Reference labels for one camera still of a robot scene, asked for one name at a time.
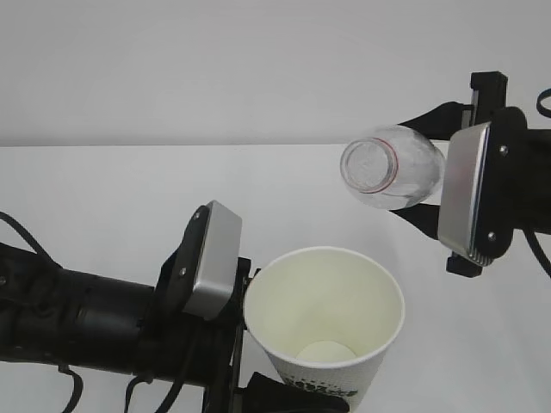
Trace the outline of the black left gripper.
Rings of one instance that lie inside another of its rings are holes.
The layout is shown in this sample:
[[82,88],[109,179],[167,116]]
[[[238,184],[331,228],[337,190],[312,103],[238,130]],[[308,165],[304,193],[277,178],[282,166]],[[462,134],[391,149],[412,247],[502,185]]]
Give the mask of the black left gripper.
[[[189,220],[182,242],[161,267],[137,352],[137,366],[146,383],[171,381],[158,406],[167,412],[186,384],[203,388],[204,412],[228,412],[239,376],[243,344],[242,306],[245,292],[260,272],[250,258],[238,259],[232,296],[212,320],[183,311],[197,273],[207,230],[207,205]],[[348,412],[339,397],[301,390],[253,373],[245,387],[246,413]]]

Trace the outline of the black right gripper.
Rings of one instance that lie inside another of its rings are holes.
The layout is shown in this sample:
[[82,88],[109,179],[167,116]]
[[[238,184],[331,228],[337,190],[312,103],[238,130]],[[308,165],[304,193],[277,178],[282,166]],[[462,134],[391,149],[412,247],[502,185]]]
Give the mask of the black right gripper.
[[[492,258],[492,261],[503,256],[511,246],[514,232],[512,180],[517,140],[527,128],[522,111],[505,105],[507,82],[507,76],[499,71],[474,72],[470,77],[473,109],[470,104],[445,102],[425,114],[400,123],[429,140],[438,141],[450,141],[461,129],[485,122],[490,124],[475,247],[483,256]],[[467,126],[462,128],[465,115],[470,117]],[[440,206],[424,203],[398,210],[399,217],[431,239],[438,239],[439,213]],[[481,274],[484,267],[450,251],[446,263],[448,272],[468,278]]]

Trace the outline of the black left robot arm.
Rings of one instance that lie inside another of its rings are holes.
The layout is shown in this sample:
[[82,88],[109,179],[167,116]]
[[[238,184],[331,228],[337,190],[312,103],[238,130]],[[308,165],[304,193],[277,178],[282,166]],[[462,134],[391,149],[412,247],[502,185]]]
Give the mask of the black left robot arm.
[[205,412],[345,412],[341,396],[239,374],[243,302],[251,261],[239,254],[241,218],[217,201],[199,206],[155,286],[63,268],[19,222],[2,221],[27,244],[1,247],[1,358],[47,364],[84,389],[78,367],[125,373],[127,394],[170,383],[166,412],[186,385],[203,390]]

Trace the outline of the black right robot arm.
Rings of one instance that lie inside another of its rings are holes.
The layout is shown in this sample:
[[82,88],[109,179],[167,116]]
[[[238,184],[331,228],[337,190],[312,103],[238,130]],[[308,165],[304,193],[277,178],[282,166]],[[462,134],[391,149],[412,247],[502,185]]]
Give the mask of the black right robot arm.
[[445,102],[404,123],[449,148],[440,203],[395,215],[450,249],[447,271],[468,278],[503,256],[516,230],[550,270],[536,238],[550,233],[550,131],[507,106],[507,82],[499,71],[474,72],[471,103]]

